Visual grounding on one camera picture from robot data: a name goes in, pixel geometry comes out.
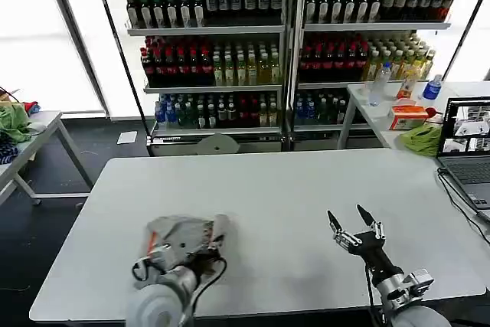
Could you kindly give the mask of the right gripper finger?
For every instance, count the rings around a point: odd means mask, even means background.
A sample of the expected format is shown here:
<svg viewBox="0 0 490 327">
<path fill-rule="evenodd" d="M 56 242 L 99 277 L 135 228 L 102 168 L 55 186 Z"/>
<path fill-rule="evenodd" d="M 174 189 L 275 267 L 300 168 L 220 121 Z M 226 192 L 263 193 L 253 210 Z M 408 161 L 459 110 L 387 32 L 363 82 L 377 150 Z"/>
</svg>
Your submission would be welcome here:
<svg viewBox="0 0 490 327">
<path fill-rule="evenodd" d="M 384 239 L 384 226 L 380 221 L 376 221 L 372 214 L 365 210 L 359 204 L 356 205 L 358 212 L 364 221 L 364 223 L 368 226 L 368 228 L 374 233 L 376 239 Z"/>
<path fill-rule="evenodd" d="M 333 231 L 333 240 L 344 250 L 350 251 L 362 245 L 362 240 L 347 232 L 332 212 L 327 211 L 329 225 Z"/>
</svg>

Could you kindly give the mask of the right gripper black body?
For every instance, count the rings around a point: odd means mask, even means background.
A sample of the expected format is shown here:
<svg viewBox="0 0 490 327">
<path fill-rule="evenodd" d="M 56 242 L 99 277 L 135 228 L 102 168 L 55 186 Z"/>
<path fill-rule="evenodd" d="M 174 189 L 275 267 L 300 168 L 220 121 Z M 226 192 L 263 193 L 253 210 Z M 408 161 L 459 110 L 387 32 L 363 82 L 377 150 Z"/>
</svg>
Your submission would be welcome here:
<svg viewBox="0 0 490 327">
<path fill-rule="evenodd" d="M 372 283 L 381 283 L 394 275 L 402 274 L 400 267 L 395 266 L 383 250 L 385 240 L 377 239 L 374 232 L 366 231 L 355 235 L 361 240 L 360 245 L 349 245 L 348 252 L 359 256 L 372 274 Z"/>
</svg>

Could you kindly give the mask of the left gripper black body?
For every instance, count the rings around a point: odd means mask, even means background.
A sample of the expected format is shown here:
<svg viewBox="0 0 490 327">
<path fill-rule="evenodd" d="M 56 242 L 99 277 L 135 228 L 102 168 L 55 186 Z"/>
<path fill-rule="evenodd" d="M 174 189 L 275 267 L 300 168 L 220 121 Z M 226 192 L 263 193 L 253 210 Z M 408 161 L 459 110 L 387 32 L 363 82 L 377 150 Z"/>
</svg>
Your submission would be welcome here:
<svg viewBox="0 0 490 327">
<path fill-rule="evenodd" d="M 194 274 L 212 274 L 214 264 L 222 260 L 222 256 L 217 252 L 194 253 L 186 262 L 186 267 L 192 270 Z"/>
</svg>

